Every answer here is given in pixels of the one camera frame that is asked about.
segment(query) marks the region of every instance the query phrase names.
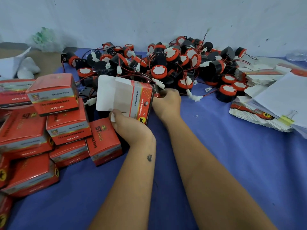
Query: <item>stack of boxes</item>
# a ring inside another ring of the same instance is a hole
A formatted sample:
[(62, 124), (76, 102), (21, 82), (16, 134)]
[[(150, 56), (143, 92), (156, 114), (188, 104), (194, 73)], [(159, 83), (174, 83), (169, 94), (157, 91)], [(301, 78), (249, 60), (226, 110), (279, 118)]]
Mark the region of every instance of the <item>stack of boxes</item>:
[(39, 77), (25, 93), (32, 105), (0, 109), (0, 229), (11, 199), (58, 182), (59, 168), (88, 157), (98, 166), (122, 155), (108, 118), (88, 122), (72, 74)]

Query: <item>blue tablecloth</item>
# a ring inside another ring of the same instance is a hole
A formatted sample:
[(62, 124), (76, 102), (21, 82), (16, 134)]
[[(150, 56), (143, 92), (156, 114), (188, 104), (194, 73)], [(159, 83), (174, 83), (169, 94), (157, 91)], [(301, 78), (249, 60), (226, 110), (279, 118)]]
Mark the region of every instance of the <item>blue tablecloth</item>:
[[(79, 49), (76, 54), (82, 56), (85, 51)], [(79, 80), (75, 69), (65, 68)], [(193, 93), (203, 95), (207, 87), (199, 83)], [(305, 229), (307, 140), (296, 133), (282, 133), (236, 118), (228, 113), (229, 107), (214, 94), (200, 102), (183, 96), (181, 115), (278, 229)], [(197, 229), (168, 133), (154, 112), (148, 127), (157, 139), (149, 229)], [(126, 154), (100, 167), (88, 158), (61, 170), (59, 183), (14, 205), (8, 229), (86, 229), (125, 157)]]

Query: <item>tattoo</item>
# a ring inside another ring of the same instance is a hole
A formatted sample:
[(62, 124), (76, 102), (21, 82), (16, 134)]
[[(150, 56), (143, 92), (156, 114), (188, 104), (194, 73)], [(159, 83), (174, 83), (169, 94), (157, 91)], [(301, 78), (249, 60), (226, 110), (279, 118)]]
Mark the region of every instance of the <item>tattoo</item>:
[(151, 158), (152, 158), (153, 156), (152, 155), (148, 155), (147, 156), (147, 160), (149, 161), (149, 162), (151, 162)]

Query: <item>red product box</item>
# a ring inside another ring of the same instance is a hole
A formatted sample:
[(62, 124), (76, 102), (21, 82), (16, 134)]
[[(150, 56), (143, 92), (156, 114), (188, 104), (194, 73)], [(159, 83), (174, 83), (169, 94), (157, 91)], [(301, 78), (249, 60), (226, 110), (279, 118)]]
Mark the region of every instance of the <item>red product box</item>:
[(90, 157), (101, 165), (122, 155), (122, 146), (109, 118), (90, 122), (93, 136), (86, 138)]
[(5, 154), (0, 154), (0, 188), (7, 185), (10, 179), (10, 160)]
[(0, 108), (31, 104), (26, 94), (35, 79), (10, 79), (0, 81)]
[(13, 200), (7, 194), (0, 192), (0, 230), (6, 229), (6, 223), (10, 216)]
[(62, 168), (88, 158), (90, 155), (88, 154), (85, 140), (82, 139), (73, 143), (57, 146), (49, 156), (59, 168)]
[(26, 93), (40, 116), (79, 108), (77, 87), (71, 73), (38, 77)]
[(78, 110), (48, 116), (46, 128), (56, 145), (92, 135), (82, 98)]
[(1, 190), (12, 197), (25, 197), (59, 181), (59, 169), (48, 153), (17, 161), (12, 170), (12, 179)]
[(40, 117), (33, 106), (13, 110), (0, 128), (0, 151), (8, 153), (10, 158), (11, 155), (22, 158), (24, 156), (18, 155), (24, 151), (39, 149), (40, 152), (31, 154), (34, 155), (52, 150), (53, 142), (45, 130), (46, 119)]

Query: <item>white wall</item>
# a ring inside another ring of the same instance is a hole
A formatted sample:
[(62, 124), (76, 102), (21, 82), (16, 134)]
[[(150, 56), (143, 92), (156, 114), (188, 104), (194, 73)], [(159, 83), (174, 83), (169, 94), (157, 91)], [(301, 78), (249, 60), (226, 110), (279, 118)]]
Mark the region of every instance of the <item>white wall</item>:
[(0, 38), (25, 42), (48, 27), (66, 34), (68, 46), (111, 41), (144, 51), (176, 35), (202, 39), (212, 27), (207, 40), (215, 47), (284, 56), (307, 50), (306, 7), (307, 0), (0, 0)]

